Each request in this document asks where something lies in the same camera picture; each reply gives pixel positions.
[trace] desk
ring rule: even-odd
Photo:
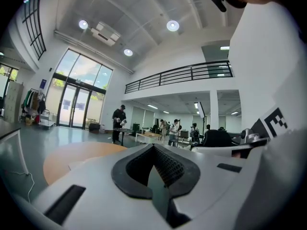
[[[155,133],[152,133],[152,132],[145,132],[144,134],[136,133],[136,135],[135,135],[135,142],[138,141],[138,136],[145,137],[148,140],[148,144],[152,143],[152,138],[161,137],[161,135],[155,134]]]
[[[104,142],[78,142],[61,146],[48,155],[44,161],[45,180],[48,185],[51,185],[70,171],[69,164],[71,163],[104,157],[126,149],[116,144]]]
[[[12,138],[13,136],[17,136],[18,138],[18,153],[21,165],[23,167],[24,173],[29,174],[28,168],[24,161],[23,148],[21,146],[20,141],[20,126],[17,124],[8,123],[2,119],[0,119],[0,143],[5,142],[6,140]]]
[[[124,146],[124,134],[125,133],[133,133],[133,129],[128,129],[128,128],[113,128],[113,130],[115,131],[119,131],[122,133],[122,136],[121,136],[121,146]]]

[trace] ceiling air conditioner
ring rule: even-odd
[[[93,33],[93,37],[97,38],[98,40],[109,46],[114,45],[116,41],[120,38],[119,33],[117,33],[113,28],[102,22],[99,22],[96,28],[92,28],[91,32]]]

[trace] chair backrest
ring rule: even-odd
[[[205,133],[204,147],[231,147],[231,137],[226,131],[218,131],[215,129],[208,130]]]

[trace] black metal railing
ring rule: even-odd
[[[163,71],[126,85],[125,94],[171,83],[200,79],[232,78],[228,60],[204,62]]]
[[[28,31],[30,46],[36,53],[38,60],[46,51],[42,30],[40,27],[39,3],[40,0],[25,0],[23,19],[23,23]]]

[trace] white column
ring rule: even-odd
[[[219,105],[217,91],[210,90],[210,129],[219,128]]]

